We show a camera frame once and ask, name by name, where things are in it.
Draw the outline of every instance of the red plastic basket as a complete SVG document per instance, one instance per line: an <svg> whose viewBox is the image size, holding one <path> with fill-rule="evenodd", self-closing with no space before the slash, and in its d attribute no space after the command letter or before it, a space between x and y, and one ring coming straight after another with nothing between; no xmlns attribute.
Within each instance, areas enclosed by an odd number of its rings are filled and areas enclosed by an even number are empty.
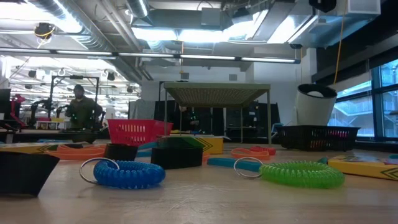
<svg viewBox="0 0 398 224"><path fill-rule="evenodd" d="M109 135L113 144L140 146L153 142L156 136L164 135L164 122L148 119L109 119ZM172 123L167 123L167 135L172 130Z"/></svg>

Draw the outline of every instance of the metal key ring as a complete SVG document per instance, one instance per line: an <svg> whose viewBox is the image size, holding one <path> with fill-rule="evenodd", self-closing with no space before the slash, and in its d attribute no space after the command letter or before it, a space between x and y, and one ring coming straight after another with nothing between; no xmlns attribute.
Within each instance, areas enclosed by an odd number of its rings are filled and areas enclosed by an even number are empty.
<svg viewBox="0 0 398 224"><path fill-rule="evenodd" d="M89 159L89 160L85 161L85 162L80 166L80 170L79 170L80 177L81 177L83 180L85 180L86 182L89 182L89 183L91 183L91 184L98 184L98 182L97 182L96 180L89 180L89 179L87 179L87 178L83 175L83 173L82 173L81 171L83 170L83 167L84 167L87 163L93 162L93 161L102 161L102 160L106 160L106 161L112 162L112 163L116 166L116 168L120 169L119 165L118 165L115 161L113 161L113 160L111 160L111 159L108 159L108 158L97 157L97 158L92 158L92 159Z"/></svg>
<svg viewBox="0 0 398 224"><path fill-rule="evenodd" d="M254 157L242 157L242 158L240 158L240 159L237 159L237 160L235 161L235 163L234 163L234 170L235 170L236 174L238 174L240 177L243 177L243 178L245 178L245 179L256 179L256 178L261 177L261 174L258 174L258 175L246 175L246 174L242 174L241 172L238 172L238 171L236 170L236 164L237 164L241 159L253 159L253 160L258 161L259 163L261 163L261 165L264 165L264 164L261 162L261 160L259 160L259 159L257 159L257 158L254 158Z"/></svg>

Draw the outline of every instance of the person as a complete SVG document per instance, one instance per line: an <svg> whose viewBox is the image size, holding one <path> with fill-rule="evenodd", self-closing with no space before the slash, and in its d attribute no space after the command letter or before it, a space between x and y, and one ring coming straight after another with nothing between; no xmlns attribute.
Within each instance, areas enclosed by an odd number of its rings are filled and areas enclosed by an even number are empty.
<svg viewBox="0 0 398 224"><path fill-rule="evenodd" d="M93 110L95 118L98 119L98 116L102 113L102 107L95 103L93 99L85 96L85 89L81 85L75 85L73 92L75 99L70 102L65 113L66 116L71 117L71 128L91 128L93 126Z"/></svg>
<svg viewBox="0 0 398 224"><path fill-rule="evenodd" d="M179 106L180 110L171 114L169 121L173 123L173 130L194 131L199 125L199 120L186 106Z"/></svg>

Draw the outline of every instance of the spiral wrist keychain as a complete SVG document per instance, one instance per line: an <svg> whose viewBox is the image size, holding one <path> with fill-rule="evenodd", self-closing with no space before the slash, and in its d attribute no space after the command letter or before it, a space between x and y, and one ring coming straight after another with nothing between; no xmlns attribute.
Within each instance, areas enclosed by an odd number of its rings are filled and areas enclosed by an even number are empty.
<svg viewBox="0 0 398 224"><path fill-rule="evenodd" d="M94 166L95 180L82 174L83 167L92 161L100 161ZM135 161L113 161L107 158L92 158L80 167L80 177L91 183L120 189L146 189L154 187L165 179L161 166Z"/></svg>
<svg viewBox="0 0 398 224"><path fill-rule="evenodd" d="M254 159L260 162L259 174L249 176L238 172L236 164L241 159ZM262 177L263 180L294 187L331 189L341 186L345 181L342 172L319 162L293 161L263 164L256 158L243 157L237 159L233 167L235 172L245 179Z"/></svg>

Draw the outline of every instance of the blue coiled keychain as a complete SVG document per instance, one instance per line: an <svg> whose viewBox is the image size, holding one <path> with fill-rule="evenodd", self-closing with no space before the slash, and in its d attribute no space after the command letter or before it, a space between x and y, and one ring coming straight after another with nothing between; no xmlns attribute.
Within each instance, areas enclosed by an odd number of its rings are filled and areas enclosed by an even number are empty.
<svg viewBox="0 0 398 224"><path fill-rule="evenodd" d="M84 165L92 161L101 160L94 166L94 177L97 181L83 176L81 170ZM166 173L161 166L135 161L112 161L107 158L93 158L84 162L80 167L80 176L91 184L100 184L120 189L146 189L161 183Z"/></svg>

